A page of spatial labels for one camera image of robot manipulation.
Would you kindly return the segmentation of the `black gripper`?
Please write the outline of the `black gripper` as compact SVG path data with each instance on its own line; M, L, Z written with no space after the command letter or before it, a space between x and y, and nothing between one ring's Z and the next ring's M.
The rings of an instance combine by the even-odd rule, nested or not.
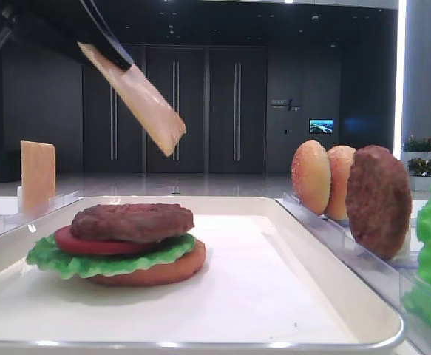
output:
M92 44L123 71L134 64L94 1L0 1L0 50L11 38L81 58Z

